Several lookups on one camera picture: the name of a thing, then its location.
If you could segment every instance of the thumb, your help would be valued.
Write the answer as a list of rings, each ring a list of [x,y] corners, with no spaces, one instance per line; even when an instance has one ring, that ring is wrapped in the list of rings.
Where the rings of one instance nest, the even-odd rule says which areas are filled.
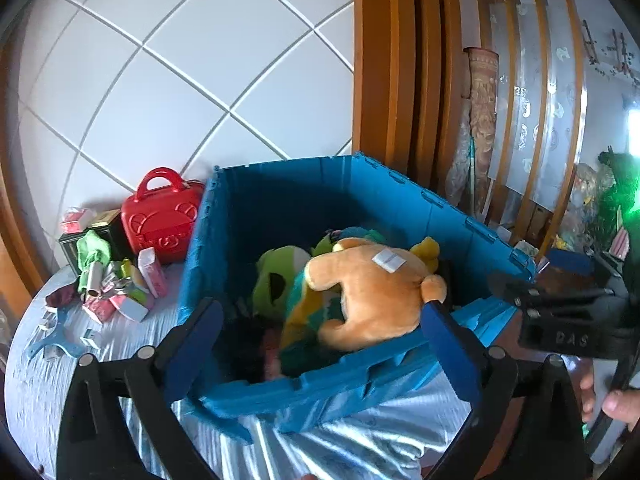
[[[640,391],[614,390],[604,399],[602,411],[615,420],[626,422],[629,430],[633,430],[640,418]]]

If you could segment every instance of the suitcase handle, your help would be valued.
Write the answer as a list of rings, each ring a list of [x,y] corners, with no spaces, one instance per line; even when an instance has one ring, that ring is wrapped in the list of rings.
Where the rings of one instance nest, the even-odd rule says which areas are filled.
[[[155,168],[154,170],[149,171],[149,173],[147,173],[142,179],[142,182],[140,182],[133,199],[134,202],[140,202],[149,194],[149,181],[156,177],[167,179],[171,183],[172,191],[174,193],[180,193],[185,189],[189,189],[189,184],[187,184],[176,171],[171,168]]]

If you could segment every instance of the fingernail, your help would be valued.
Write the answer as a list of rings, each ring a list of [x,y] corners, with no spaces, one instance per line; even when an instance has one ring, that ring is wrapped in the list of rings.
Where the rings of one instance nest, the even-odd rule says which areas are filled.
[[[622,392],[611,392],[607,398],[604,399],[602,407],[608,412],[613,412],[618,407],[618,402],[620,401],[621,396]]]

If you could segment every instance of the human hand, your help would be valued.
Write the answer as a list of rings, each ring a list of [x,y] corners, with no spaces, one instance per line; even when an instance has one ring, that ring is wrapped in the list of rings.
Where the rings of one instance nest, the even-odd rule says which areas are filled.
[[[582,421],[589,422],[596,403],[596,395],[593,391],[593,368],[580,381],[580,397]],[[640,390],[609,392],[602,404],[602,411],[615,420],[626,422],[629,431],[633,431],[640,418]]]

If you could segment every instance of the round table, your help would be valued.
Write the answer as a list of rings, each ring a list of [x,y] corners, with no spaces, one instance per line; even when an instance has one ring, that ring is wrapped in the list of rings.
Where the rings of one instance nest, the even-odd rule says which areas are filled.
[[[175,326],[182,266],[166,270],[170,293],[157,300],[141,323],[120,314],[101,328],[75,306],[65,325],[66,336],[80,342],[87,328],[100,330],[99,350],[87,348],[100,361],[131,357],[144,345],[158,345]],[[44,298],[75,276],[69,267],[57,272],[36,295],[15,333],[5,381],[9,430],[34,468],[55,478],[56,446],[66,392],[76,361],[66,354],[51,362],[42,353],[29,360],[27,346],[44,336],[38,328]],[[149,472],[168,478],[140,425],[130,399],[122,409],[133,440]],[[280,434],[255,417],[242,423],[254,444],[243,446],[188,413],[183,401],[172,405],[175,415],[213,471],[224,480],[298,480],[313,473],[321,480],[419,479],[420,464],[430,465],[455,437],[469,413],[443,373],[419,390],[376,408],[323,424],[307,433]]]

